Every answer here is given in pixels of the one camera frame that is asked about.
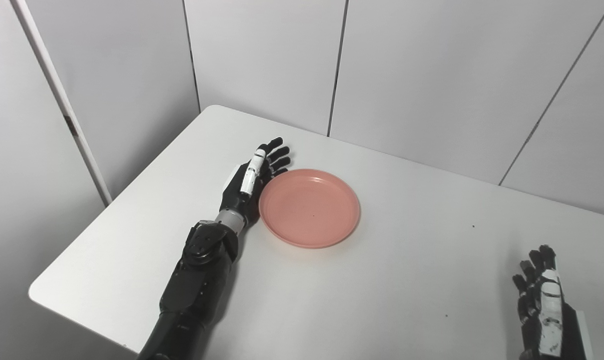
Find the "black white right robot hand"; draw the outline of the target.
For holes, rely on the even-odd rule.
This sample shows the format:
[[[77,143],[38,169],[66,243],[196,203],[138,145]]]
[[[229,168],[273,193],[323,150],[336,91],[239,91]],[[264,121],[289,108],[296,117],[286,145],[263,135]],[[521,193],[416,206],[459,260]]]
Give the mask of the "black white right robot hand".
[[[555,251],[542,244],[520,267],[512,276],[524,346],[519,359],[587,360],[592,351],[584,344],[585,322],[565,299]]]

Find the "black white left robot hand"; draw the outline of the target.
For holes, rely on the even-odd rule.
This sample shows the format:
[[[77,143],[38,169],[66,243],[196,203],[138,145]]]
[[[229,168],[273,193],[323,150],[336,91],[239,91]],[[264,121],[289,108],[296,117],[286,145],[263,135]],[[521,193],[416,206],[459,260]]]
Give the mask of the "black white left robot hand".
[[[261,144],[248,162],[241,164],[222,194],[220,210],[232,210],[252,224],[260,216],[259,202],[264,187],[288,171],[290,148],[281,137]]]

